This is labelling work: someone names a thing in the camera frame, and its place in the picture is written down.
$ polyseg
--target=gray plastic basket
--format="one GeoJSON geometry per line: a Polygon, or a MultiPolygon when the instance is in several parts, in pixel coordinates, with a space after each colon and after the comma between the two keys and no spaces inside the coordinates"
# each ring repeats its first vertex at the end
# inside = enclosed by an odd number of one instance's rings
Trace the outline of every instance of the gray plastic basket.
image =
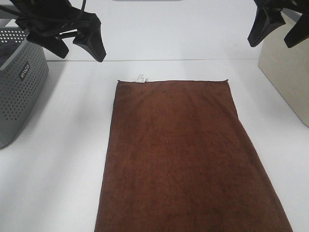
{"type": "Polygon", "coordinates": [[[0,29],[0,43],[20,44],[0,67],[0,148],[17,135],[48,75],[43,48],[26,36],[19,28],[0,29]]]}

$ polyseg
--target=white surface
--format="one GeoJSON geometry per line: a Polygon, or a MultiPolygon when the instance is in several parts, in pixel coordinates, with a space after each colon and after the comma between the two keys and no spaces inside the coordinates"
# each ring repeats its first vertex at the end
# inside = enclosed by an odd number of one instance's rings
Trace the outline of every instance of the white surface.
{"type": "Polygon", "coordinates": [[[117,80],[229,79],[239,118],[294,232],[309,228],[309,128],[258,60],[49,62],[17,139],[0,150],[1,232],[92,232],[117,80]]]}
{"type": "MultiPolygon", "coordinates": [[[[81,7],[82,0],[71,2],[81,7]]],[[[261,49],[247,41],[256,12],[253,0],[88,0],[86,11],[102,22],[105,60],[250,59],[261,49]]],[[[72,40],[65,39],[66,60],[93,60],[72,40]]],[[[47,60],[61,60],[45,54],[47,60]]]]}

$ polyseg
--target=black cable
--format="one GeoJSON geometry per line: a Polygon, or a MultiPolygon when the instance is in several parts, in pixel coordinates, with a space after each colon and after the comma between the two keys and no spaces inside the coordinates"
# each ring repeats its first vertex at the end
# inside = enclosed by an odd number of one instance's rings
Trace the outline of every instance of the black cable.
{"type": "Polygon", "coordinates": [[[25,14],[25,13],[21,13],[21,12],[18,12],[18,11],[11,10],[9,8],[2,6],[2,5],[0,5],[0,10],[3,10],[7,13],[12,14],[12,15],[16,15],[18,17],[23,17],[23,18],[27,18],[27,19],[35,19],[35,20],[57,22],[57,23],[74,23],[74,22],[77,22],[81,18],[82,14],[85,10],[86,1],[87,0],[83,0],[83,5],[82,5],[82,8],[81,8],[81,11],[73,19],[55,19],[55,18],[39,17],[39,16],[35,16],[35,15],[28,15],[28,14],[25,14]]]}

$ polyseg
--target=white label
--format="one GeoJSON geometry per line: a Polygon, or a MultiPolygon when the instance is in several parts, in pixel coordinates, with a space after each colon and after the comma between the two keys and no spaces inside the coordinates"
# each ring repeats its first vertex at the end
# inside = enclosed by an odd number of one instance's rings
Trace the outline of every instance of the white label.
{"type": "Polygon", "coordinates": [[[136,83],[145,83],[146,81],[146,75],[145,74],[140,74],[138,78],[136,79],[136,83]]]}

